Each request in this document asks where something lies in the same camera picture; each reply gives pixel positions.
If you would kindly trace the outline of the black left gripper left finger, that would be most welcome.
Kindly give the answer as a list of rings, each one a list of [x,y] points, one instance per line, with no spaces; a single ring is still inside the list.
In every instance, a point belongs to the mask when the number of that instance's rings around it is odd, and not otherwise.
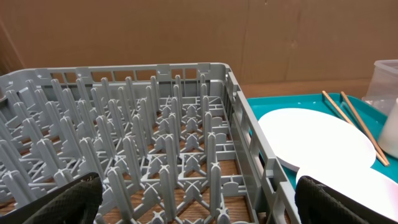
[[[101,178],[90,172],[1,217],[1,224],[93,223],[102,201]]]

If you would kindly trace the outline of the white paper cup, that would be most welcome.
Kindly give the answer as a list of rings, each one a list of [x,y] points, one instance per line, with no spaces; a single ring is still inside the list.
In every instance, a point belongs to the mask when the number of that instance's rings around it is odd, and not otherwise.
[[[397,99],[395,99],[394,105],[386,119],[383,129],[377,140],[381,149],[388,153],[390,156],[398,157],[398,107]]]

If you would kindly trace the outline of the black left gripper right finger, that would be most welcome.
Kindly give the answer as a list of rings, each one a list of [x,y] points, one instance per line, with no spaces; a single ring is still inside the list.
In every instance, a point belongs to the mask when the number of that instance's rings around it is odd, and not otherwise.
[[[307,175],[296,184],[295,204],[302,224],[397,224]]]

